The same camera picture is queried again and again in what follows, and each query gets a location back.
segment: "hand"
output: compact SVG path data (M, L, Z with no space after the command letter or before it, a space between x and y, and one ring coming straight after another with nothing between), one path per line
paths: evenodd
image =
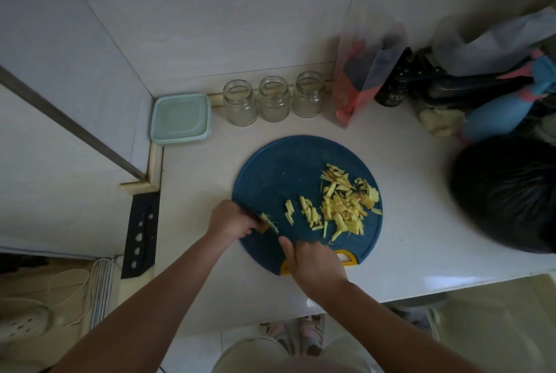
M294 245L284 236L278 238L295 282L305 295L320 306L334 297L348 281L344 266L337 254L318 241L306 243L297 240Z
M237 203L223 200L212 209L208 226L207 236L232 243L235 239L251 234L252 228L259 228L260 221L247 215Z

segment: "empty glass jar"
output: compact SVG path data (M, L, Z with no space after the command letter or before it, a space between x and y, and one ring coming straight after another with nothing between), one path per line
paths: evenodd
M232 124L244 127L257 119L257 98L248 81L229 81L222 96L226 115Z
M326 93L323 77L317 72L303 72L295 81L294 112L303 118L319 115Z
M285 119L290 113L288 82L279 76L265 77L259 84L259 112L271 123Z

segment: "mint green container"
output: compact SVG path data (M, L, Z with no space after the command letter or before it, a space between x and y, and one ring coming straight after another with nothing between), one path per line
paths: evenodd
M152 111L151 140L159 145L203 140L210 134L211 105L202 93L165 96Z

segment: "blue cutting board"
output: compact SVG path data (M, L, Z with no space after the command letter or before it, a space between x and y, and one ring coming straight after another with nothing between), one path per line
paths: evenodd
M275 140L255 152L237 175L232 200L257 215L265 213L279 231L278 235L271 228L262 234L253 231L241 239L247 253L268 271L276 275L284 273L286 257L278 242L279 235L287 236L294 243L302 239L307 242L320 240L327 244L336 231L333 221L328 223L325 239L322 229L311 231L299 202L302 195L311 200L316 208L320 206L323 200L320 183L323 187L328 185L320 176L321 170L327 170L327 163L349 173L351 182L360 177L379 189L369 169L353 152L318 136L289 136ZM295 210L293 226L284 216L288 199ZM375 208L382 209L382 196ZM379 237L383 217L368 212L363 220L365 235L345 232L329 244L337 252L351 253L355 257L352 264L361 264Z

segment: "kitchen countertop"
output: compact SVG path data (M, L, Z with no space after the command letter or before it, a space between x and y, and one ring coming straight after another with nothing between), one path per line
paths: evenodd
M211 136L164 149L155 273L162 272L208 225L212 208L231 195L245 161L280 137L313 134L349 148L380 188L384 222L373 251L349 279L380 302L505 281L556 268L556 255L504 247L483 236L451 199L450 161L455 139L423 130L409 103L370 103L348 129L324 116L293 112L280 123L261 119L230 124L223 107L212 111ZM225 330L320 313L291 276L260 267L239 242L224 253L187 313L181 334Z

